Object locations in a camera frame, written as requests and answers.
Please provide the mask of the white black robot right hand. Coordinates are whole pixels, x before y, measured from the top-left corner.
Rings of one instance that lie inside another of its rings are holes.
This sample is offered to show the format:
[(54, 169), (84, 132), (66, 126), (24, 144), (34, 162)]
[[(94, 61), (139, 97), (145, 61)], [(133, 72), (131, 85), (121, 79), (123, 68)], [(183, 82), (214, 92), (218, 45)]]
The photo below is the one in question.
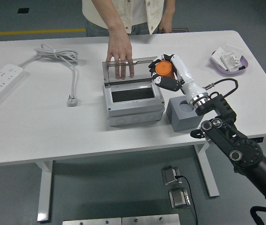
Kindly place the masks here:
[[(169, 64), (170, 68), (168, 71), (173, 74), (172, 77), (162, 75), (158, 71), (158, 64), (162, 62)], [(154, 59), (148, 68), (151, 73), (152, 82), (156, 86), (170, 91), (181, 90), (191, 107), (197, 108), (210, 99), (206, 90), (196, 84), (191, 72), (176, 54), (163, 54)]]

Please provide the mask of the person's left hand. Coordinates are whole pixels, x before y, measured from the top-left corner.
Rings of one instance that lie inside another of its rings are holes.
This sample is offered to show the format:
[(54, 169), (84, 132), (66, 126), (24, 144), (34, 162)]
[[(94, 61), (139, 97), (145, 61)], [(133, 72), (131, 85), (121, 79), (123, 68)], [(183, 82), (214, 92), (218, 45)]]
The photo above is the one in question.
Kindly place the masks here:
[(163, 17), (158, 25), (158, 33), (172, 32), (172, 17)]

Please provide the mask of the person's right hand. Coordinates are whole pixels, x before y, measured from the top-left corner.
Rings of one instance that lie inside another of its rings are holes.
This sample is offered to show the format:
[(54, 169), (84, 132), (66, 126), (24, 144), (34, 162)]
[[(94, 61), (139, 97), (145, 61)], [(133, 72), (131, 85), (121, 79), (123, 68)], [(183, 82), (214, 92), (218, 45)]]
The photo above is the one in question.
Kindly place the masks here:
[[(116, 62), (132, 62), (132, 46), (129, 37), (124, 35), (110, 35), (106, 62), (114, 59)], [(127, 66), (115, 66), (115, 78), (125, 79)], [(129, 76), (134, 77), (134, 66), (129, 66)]]

